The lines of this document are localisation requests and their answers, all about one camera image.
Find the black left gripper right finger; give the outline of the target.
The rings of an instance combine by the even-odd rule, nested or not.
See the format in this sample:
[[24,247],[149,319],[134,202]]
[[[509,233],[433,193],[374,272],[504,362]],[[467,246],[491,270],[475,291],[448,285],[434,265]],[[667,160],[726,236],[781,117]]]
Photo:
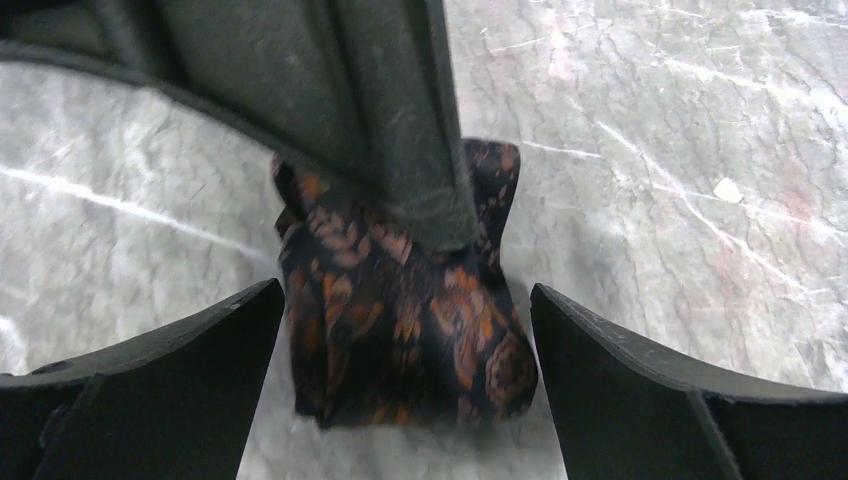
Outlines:
[[552,288],[536,350],[571,479],[843,479],[847,397],[684,355]]

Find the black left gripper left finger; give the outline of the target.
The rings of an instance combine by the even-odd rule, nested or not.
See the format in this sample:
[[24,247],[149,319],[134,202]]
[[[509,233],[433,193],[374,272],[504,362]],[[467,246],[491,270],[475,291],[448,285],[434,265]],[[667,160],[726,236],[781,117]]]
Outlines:
[[280,283],[1,377],[5,479],[233,479],[285,307]]

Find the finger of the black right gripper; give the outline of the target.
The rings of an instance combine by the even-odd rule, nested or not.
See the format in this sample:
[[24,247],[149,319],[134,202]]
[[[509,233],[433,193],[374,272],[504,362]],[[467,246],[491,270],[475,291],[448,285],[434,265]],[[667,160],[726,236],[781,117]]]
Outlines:
[[477,237],[440,1],[5,1],[1,56],[157,89],[430,248]]

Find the navy orange paisley tie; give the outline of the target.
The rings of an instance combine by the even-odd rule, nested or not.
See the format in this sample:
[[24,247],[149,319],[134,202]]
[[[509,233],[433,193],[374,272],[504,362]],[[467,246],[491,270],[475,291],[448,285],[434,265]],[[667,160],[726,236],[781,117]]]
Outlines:
[[480,234],[453,252],[273,161],[295,410],[319,427],[476,425],[531,406],[537,362],[500,263],[520,152],[463,146]]

